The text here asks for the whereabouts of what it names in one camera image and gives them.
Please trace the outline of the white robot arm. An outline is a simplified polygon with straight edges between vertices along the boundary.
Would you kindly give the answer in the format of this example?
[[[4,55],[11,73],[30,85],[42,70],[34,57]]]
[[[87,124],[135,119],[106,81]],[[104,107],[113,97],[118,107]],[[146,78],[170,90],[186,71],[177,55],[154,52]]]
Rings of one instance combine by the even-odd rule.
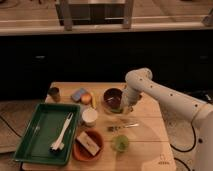
[[[200,132],[194,171],[213,171],[213,104],[160,85],[152,77],[149,68],[129,71],[125,76],[121,107],[134,106],[144,92],[176,110]]]

